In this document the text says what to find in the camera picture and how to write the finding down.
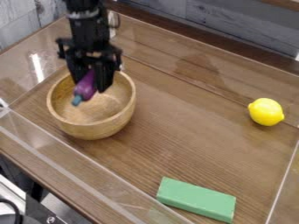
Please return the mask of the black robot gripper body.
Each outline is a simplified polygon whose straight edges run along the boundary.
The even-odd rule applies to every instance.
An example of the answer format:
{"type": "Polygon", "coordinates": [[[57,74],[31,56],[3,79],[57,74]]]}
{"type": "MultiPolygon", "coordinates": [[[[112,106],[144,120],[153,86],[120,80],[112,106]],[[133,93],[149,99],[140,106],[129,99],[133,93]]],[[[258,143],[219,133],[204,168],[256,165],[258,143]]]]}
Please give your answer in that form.
{"type": "Polygon", "coordinates": [[[111,63],[112,68],[120,70],[123,50],[111,43],[88,49],[76,46],[71,38],[57,38],[55,42],[59,46],[59,58],[67,61],[68,69],[73,74],[85,73],[99,60],[104,60],[104,64],[111,63]]]}

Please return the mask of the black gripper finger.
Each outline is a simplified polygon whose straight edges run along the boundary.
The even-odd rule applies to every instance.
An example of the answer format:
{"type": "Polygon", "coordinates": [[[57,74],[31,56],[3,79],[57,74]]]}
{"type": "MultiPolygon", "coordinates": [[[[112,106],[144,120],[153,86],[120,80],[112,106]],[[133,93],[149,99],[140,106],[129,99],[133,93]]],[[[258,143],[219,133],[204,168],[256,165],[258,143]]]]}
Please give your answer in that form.
{"type": "Polygon", "coordinates": [[[68,58],[67,65],[73,83],[77,84],[91,70],[91,62],[88,59],[68,58]]]}
{"type": "Polygon", "coordinates": [[[115,63],[112,61],[97,61],[93,65],[96,74],[96,87],[100,93],[104,93],[113,83],[115,63]]]}

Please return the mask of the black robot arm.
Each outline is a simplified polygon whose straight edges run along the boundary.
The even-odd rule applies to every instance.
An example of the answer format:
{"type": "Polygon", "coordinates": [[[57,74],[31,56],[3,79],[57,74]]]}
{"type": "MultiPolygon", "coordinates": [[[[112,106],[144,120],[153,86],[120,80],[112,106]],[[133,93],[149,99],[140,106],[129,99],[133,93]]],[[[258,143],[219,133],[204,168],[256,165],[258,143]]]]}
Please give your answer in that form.
{"type": "Polygon", "coordinates": [[[108,9],[101,0],[61,0],[67,6],[69,38],[56,38],[59,58],[67,61],[75,83],[89,69],[93,86],[103,93],[112,86],[115,71],[121,68],[123,50],[109,42],[108,9]]]}

